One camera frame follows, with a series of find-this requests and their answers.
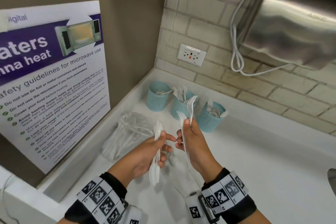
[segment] electrical outlet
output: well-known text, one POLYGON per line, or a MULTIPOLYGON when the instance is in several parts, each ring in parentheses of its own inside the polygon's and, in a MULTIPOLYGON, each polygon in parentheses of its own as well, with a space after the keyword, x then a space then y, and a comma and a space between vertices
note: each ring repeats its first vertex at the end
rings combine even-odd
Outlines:
POLYGON ((206 54, 207 53, 205 51, 196 49, 185 44, 180 44, 177 59, 200 67, 203 64, 206 54))

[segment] microwave picture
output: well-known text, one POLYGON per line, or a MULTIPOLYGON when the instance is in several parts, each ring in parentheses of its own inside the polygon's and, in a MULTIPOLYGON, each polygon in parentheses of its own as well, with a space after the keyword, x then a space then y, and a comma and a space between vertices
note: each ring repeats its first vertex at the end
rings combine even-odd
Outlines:
POLYGON ((101 40, 99 20, 59 26, 55 27, 55 31, 63 56, 101 40))

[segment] right hand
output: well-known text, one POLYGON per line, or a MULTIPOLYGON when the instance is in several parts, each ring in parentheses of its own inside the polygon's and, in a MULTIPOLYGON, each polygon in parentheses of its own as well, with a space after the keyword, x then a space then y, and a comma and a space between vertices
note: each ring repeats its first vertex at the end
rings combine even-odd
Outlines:
MULTIPOLYGON (((189 153, 192 166, 198 171, 206 183, 214 180, 221 172, 222 166, 212 155, 207 142, 195 119, 186 119, 183 123, 183 135, 186 140, 186 150, 189 153)), ((177 131, 176 148, 184 151, 182 132, 177 131)))

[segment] left hand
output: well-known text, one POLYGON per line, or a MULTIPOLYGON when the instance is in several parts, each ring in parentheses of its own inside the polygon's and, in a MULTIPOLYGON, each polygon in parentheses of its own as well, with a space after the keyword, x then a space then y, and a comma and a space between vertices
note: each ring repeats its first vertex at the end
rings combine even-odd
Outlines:
MULTIPOLYGON (((115 163, 108 172, 127 188, 133 179, 149 171, 152 160, 159 149, 167 152, 173 151, 171 146, 165 144, 166 140, 176 142, 176 138, 165 131, 161 132, 161 136, 156 141, 154 137, 148 138, 115 163)), ((159 160, 160 168, 165 166, 166 160, 167 156, 162 152, 159 160)))

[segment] stainless steel hand dryer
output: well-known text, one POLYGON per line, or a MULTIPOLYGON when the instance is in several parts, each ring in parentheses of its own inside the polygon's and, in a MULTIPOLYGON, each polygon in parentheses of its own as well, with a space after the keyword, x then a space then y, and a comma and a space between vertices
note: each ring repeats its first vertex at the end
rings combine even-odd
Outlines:
POLYGON ((274 59, 322 69, 336 59, 336 0, 251 0, 237 35, 274 59))

